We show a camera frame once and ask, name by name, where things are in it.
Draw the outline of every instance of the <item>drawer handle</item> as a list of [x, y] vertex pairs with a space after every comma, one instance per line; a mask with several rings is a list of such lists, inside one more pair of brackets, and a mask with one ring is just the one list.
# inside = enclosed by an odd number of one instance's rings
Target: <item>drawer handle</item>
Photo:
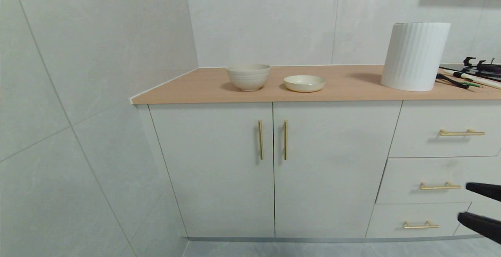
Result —
[[414, 229], [414, 228], [437, 228], [440, 227], [439, 225], [433, 225], [430, 220], [426, 220], [426, 223], [424, 225], [419, 225], [419, 226], [411, 226], [408, 221], [404, 222], [404, 228], [406, 229]]
[[438, 133], [439, 136], [484, 136], [485, 132], [476, 132], [475, 130], [468, 129], [467, 132], [447, 132], [442, 129]]
[[288, 140], [288, 135], [287, 135], [287, 120], [283, 120], [283, 159], [287, 160], [287, 140]]
[[447, 181], [443, 186], [428, 186], [425, 183], [421, 183], [419, 185], [420, 189], [423, 190], [428, 190], [428, 189], [454, 189], [454, 188], [461, 188], [460, 185], [453, 185], [451, 182]]
[[263, 159], [263, 122], [261, 120], [258, 121], [259, 126], [259, 151], [261, 153], [261, 160]]

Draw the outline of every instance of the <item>bowl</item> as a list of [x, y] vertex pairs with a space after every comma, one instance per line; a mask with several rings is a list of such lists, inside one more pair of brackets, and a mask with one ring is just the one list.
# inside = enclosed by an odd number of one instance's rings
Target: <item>bowl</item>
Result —
[[252, 92], [261, 89], [270, 75], [267, 65], [234, 65], [226, 69], [229, 80], [240, 90]]
[[320, 91], [325, 85], [325, 78], [314, 75], [294, 75], [285, 77], [283, 83], [291, 91], [310, 93]]

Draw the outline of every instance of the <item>floor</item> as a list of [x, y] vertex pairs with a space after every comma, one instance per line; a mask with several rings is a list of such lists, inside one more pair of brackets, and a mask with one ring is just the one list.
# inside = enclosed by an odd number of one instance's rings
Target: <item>floor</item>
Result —
[[190, 241], [183, 257], [499, 257], [489, 239], [394, 243], [225, 243]]

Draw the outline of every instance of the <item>wooden countertop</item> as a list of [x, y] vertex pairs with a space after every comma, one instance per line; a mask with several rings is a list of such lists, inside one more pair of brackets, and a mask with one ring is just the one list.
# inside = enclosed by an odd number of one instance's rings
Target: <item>wooden countertop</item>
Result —
[[[225, 68], [199, 68], [131, 99], [132, 104], [202, 102], [316, 102], [380, 100], [501, 100], [501, 90], [488, 86], [460, 89], [436, 81], [429, 92], [408, 92], [380, 84], [383, 65], [274, 66], [265, 86], [242, 92], [229, 81]], [[283, 85], [290, 75], [325, 77], [324, 89], [314, 93], [289, 91]]]

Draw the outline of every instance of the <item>white cabinet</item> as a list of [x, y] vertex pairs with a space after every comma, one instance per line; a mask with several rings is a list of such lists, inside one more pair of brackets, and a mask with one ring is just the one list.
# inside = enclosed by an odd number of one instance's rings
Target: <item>white cabinet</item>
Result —
[[273, 237], [272, 104], [150, 111], [188, 236]]
[[365, 237], [400, 105], [274, 102], [277, 237]]
[[389, 156], [495, 156], [500, 118], [501, 101], [404, 101]]
[[451, 236], [470, 203], [377, 204], [367, 238]]
[[499, 159], [494, 156], [390, 158], [386, 163], [377, 203], [476, 201], [482, 196], [467, 191], [465, 184], [501, 184], [500, 171]]

